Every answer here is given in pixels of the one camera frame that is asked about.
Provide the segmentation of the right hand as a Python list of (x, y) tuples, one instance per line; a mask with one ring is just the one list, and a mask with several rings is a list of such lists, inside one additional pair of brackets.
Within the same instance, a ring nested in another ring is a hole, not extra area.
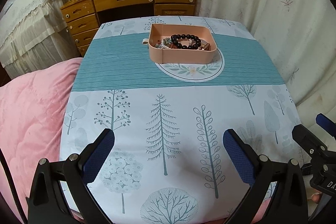
[(314, 194), (311, 195), (311, 200), (314, 203), (318, 204), (320, 202), (320, 200), (321, 200), (321, 197), (322, 197), (322, 193), (316, 192), (316, 193), (314, 193)]

